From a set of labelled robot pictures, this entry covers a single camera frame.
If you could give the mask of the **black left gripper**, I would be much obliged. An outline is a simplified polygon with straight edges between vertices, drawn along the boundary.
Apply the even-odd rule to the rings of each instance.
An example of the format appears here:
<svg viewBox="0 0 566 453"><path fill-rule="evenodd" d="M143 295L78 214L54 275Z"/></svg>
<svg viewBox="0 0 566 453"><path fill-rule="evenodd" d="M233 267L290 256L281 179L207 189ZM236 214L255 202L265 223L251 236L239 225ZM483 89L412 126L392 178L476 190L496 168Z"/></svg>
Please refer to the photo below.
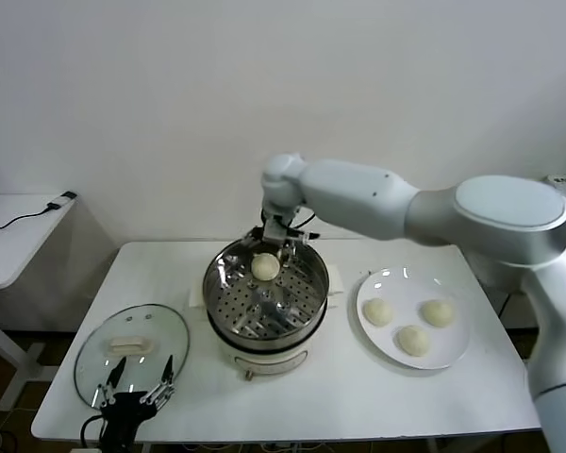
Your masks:
<svg viewBox="0 0 566 453"><path fill-rule="evenodd" d="M126 365L121 357L109 372L107 380L97 385L97 403L106 421L100 435L99 449L108 453L131 452L142 423L154 418L175 392L174 356L170 355L156 387L145 392L115 393Z"/></svg>

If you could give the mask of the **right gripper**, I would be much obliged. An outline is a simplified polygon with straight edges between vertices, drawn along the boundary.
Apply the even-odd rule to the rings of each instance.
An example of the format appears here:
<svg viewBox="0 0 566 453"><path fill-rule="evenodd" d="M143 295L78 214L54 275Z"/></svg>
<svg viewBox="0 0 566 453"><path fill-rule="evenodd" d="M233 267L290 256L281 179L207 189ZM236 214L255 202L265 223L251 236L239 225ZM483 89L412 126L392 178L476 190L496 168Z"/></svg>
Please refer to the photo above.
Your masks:
<svg viewBox="0 0 566 453"><path fill-rule="evenodd" d="M281 265L288 265L296 255L295 237L289 236L289 227L293 220L290 214L264 214L263 227L254 226L242 237L242 246L249 250L259 250L264 242L281 244L277 257Z"/></svg>

